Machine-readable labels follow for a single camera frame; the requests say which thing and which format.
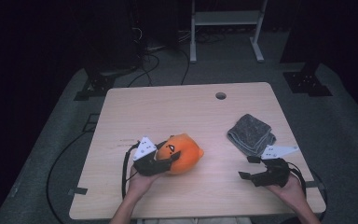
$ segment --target gray towel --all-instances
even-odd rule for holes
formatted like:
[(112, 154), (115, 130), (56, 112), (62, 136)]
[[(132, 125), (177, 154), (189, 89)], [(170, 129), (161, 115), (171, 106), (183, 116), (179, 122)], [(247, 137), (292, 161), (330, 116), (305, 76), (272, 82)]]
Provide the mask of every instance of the gray towel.
[(261, 156), (267, 145), (273, 145), (271, 127), (250, 114), (244, 115), (227, 132), (228, 139), (247, 156)]

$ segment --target table top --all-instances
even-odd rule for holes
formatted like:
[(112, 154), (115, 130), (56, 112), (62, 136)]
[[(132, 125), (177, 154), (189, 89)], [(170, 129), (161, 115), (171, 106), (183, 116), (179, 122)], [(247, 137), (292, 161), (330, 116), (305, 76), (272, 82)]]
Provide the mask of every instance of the table top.
[[(137, 203), (135, 218), (233, 217), (291, 213), (265, 188), (242, 180), (238, 171), (265, 172), (252, 164), (227, 138), (227, 131), (245, 114), (266, 122), (275, 146), (297, 146), (268, 83), (231, 83), (112, 89), (105, 98), (89, 154), (70, 210), (73, 219), (110, 218), (121, 198), (124, 156), (143, 136), (155, 144), (187, 133), (204, 150), (189, 172), (159, 178)], [(283, 157), (295, 164), (306, 181), (313, 180), (301, 151)], [(315, 213), (325, 210), (317, 188), (307, 189)]]

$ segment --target gray carpet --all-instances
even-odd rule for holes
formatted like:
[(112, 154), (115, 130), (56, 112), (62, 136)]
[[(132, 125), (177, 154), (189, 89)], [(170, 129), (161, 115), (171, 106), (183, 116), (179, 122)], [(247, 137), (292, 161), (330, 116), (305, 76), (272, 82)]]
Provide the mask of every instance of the gray carpet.
[[(328, 202), (323, 223), (358, 223), (358, 105), (337, 74), (324, 65), (319, 66), (316, 76), (333, 96), (292, 93), (282, 73), (298, 71), (303, 64), (279, 63), (288, 33), (261, 33), (259, 45), (266, 59), (264, 63), (256, 62), (249, 36), (227, 35), (225, 40), (212, 45), (198, 44), (198, 62), (189, 66), (184, 84), (268, 82), (309, 167), (326, 188)], [(188, 55), (188, 44), (183, 44), (181, 49)], [(154, 55), (159, 58), (159, 65), (149, 73), (151, 84), (180, 85), (187, 67), (185, 54), (165, 49)], [(146, 56), (145, 69), (152, 68), (156, 62), (154, 57)], [(126, 88), (143, 72), (139, 69), (119, 77), (114, 88)], [(104, 100), (91, 97), (88, 101), (74, 101), (86, 79), (84, 70), (80, 70), (67, 85), (0, 210), (0, 223), (59, 223), (46, 197), (48, 174), (57, 158), (48, 183), (57, 217), (63, 223), (107, 223), (107, 220), (75, 221), (68, 216), (73, 199), (71, 189), (77, 185), (92, 139), (92, 133), (81, 134), (89, 118), (86, 129), (95, 125), (93, 121), (98, 116), (92, 114), (100, 113)], [(149, 79), (143, 76), (131, 86), (148, 85)], [(252, 221), (281, 223), (292, 216), (252, 217)]]

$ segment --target orange pumpkin plush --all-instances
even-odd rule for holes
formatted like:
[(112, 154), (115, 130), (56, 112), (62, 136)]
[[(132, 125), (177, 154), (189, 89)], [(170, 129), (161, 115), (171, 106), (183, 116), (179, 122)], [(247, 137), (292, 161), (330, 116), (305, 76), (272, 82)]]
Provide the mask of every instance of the orange pumpkin plush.
[(171, 165), (168, 172), (179, 175), (189, 171), (203, 156), (203, 150), (186, 133), (170, 137), (167, 142), (157, 151), (156, 159), (169, 159), (172, 154), (180, 151), (180, 157)]

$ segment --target person's hand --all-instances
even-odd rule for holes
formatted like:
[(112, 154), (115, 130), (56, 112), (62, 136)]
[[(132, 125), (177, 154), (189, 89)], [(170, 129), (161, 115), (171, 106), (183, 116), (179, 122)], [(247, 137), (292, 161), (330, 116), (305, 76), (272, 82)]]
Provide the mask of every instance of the person's hand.
[(295, 211), (301, 223), (321, 223), (310, 209), (301, 184), (293, 174), (289, 175), (289, 179), (283, 188), (278, 185), (271, 185), (266, 186), (266, 189), (269, 189)]
[(132, 210), (138, 201), (147, 193), (153, 182), (163, 174), (145, 176), (136, 172), (132, 166), (130, 171), (130, 184), (123, 202), (118, 207), (110, 224), (130, 223)]
[(301, 184), (293, 174), (289, 175), (289, 179), (283, 188), (278, 185), (270, 185), (266, 186), (266, 189), (269, 189), (292, 209), (293, 206), (297, 206), (299, 203), (307, 202)]
[(127, 191), (127, 195), (141, 199), (145, 193), (150, 189), (153, 182), (161, 177), (163, 174), (145, 176), (137, 173), (136, 169), (132, 166), (130, 171), (130, 184)]

